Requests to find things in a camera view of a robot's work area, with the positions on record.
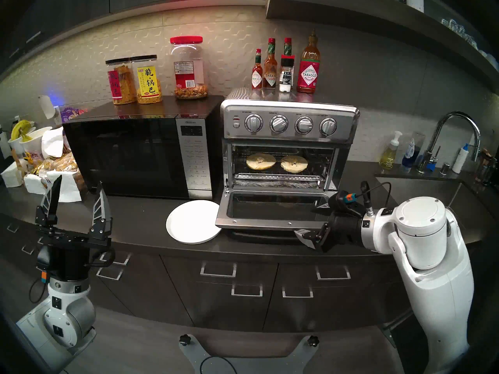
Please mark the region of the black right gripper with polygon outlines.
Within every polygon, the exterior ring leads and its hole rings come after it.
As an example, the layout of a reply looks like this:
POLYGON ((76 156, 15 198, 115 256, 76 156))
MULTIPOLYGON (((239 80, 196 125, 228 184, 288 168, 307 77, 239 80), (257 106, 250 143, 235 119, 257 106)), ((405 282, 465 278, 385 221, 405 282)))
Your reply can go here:
MULTIPOLYGON (((314 207, 314 211, 331 211, 326 202, 314 207)), ((361 238, 362 219, 356 217, 333 217, 319 230, 299 229, 294 234, 306 247, 327 253, 337 245, 364 247, 361 238)))

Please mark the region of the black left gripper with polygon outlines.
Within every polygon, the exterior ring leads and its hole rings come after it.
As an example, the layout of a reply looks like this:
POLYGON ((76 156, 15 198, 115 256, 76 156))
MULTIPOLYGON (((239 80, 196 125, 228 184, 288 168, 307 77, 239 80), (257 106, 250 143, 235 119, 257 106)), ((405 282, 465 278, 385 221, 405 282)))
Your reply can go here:
POLYGON ((36 266, 58 280, 85 280, 91 268, 106 268, 114 262, 109 200, 103 183, 99 182, 89 233, 60 229, 55 225, 61 184, 62 175, 51 183, 36 207, 35 223, 42 240, 36 266))

